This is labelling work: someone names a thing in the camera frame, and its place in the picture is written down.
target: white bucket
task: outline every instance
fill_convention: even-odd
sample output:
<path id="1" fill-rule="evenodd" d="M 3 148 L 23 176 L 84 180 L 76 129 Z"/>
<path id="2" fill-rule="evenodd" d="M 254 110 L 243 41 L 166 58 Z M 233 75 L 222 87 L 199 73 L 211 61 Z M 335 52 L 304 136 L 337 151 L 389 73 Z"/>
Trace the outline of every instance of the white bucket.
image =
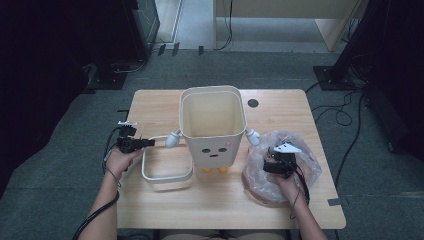
<path id="1" fill-rule="evenodd" d="M 246 130 L 238 89 L 212 86 L 185 90 L 180 99 L 180 130 L 196 167 L 233 165 Z"/>

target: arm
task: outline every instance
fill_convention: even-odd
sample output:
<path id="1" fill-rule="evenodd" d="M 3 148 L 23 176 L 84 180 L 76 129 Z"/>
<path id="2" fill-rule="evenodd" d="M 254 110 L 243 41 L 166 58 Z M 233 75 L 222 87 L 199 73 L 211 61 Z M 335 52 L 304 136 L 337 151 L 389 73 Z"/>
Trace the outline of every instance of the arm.
<path id="1" fill-rule="evenodd" d="M 297 223 L 299 224 L 302 238 L 305 240 L 327 239 L 324 232 L 321 230 L 320 226 L 312 215 L 311 210 L 306 204 L 305 196 L 296 185 L 293 176 L 288 179 L 275 176 L 275 180 L 278 186 L 280 186 L 282 194 L 290 202 L 290 205 L 296 214 L 296 219 Z"/>
<path id="2" fill-rule="evenodd" d="M 106 171 L 103 177 L 102 185 L 94 200 L 93 206 L 88 215 L 91 215 L 97 209 L 112 201 L 118 191 L 118 182 L 122 177 L 124 170 L 132 164 L 132 160 L 140 155 L 140 150 L 123 154 L 117 148 L 112 152 L 106 162 L 107 168 L 116 176 L 117 179 Z M 106 209 L 98 215 L 81 233 L 78 239 L 114 239 L 117 238 L 117 207 L 116 204 Z"/>

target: plastic bag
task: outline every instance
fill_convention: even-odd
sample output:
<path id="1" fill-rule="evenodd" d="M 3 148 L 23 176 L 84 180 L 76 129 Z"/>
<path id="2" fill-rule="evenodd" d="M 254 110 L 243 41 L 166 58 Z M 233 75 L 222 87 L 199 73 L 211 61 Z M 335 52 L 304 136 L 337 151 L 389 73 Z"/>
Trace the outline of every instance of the plastic bag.
<path id="1" fill-rule="evenodd" d="M 270 173 L 263 170 L 264 156 L 269 147 L 275 147 L 283 141 L 288 141 L 301 150 L 301 152 L 295 154 L 296 163 L 304 174 L 308 188 L 321 174 L 322 170 L 315 155 L 298 134 L 276 130 L 262 135 L 260 140 L 259 145 L 249 147 L 248 161 L 243 169 L 242 179 L 244 188 L 261 203 L 268 205 L 286 201 L 280 187 L 268 180 Z"/>

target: forearm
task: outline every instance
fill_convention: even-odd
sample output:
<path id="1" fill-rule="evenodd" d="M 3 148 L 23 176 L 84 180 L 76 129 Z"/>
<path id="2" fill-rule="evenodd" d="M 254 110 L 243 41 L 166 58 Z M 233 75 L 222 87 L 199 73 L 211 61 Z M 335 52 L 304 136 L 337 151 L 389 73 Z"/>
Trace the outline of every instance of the forearm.
<path id="1" fill-rule="evenodd" d="M 89 216 L 116 197 L 118 185 L 110 173 L 106 173 L 99 193 L 94 200 Z M 117 237 L 117 206 L 116 203 L 100 213 L 87 225 L 79 239 L 114 239 Z"/>
<path id="2" fill-rule="evenodd" d="M 327 239 L 306 204 L 305 197 L 302 193 L 299 194 L 297 200 L 291 202 L 291 205 L 294 213 L 296 214 L 302 239 Z"/>

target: wooden table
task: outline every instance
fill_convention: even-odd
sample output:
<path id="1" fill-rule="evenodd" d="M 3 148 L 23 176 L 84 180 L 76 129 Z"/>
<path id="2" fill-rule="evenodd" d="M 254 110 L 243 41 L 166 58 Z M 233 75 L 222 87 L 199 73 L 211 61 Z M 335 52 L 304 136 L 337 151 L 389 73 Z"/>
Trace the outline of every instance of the wooden table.
<path id="1" fill-rule="evenodd" d="M 302 90 L 240 90 L 247 126 L 259 133 L 273 130 L 297 132 L 315 154 L 322 174 L 310 189 L 310 209 L 323 229 L 346 225 L 314 124 L 308 100 Z M 139 90 L 135 93 L 129 121 L 138 122 L 137 135 L 143 138 L 169 135 L 179 128 L 179 102 L 182 90 Z M 249 107 L 256 99 L 259 106 Z M 190 181 L 151 185 L 141 175 L 141 161 L 135 161 L 122 178 L 119 190 L 118 228 L 144 229 L 294 229 L 290 207 L 270 208 L 253 201 L 243 189 L 241 174 L 247 161 L 249 142 L 243 136 L 233 166 L 228 173 L 194 170 Z M 184 145 L 173 149 L 153 147 L 149 158 L 158 161 L 160 174 L 184 169 L 190 153 Z"/>

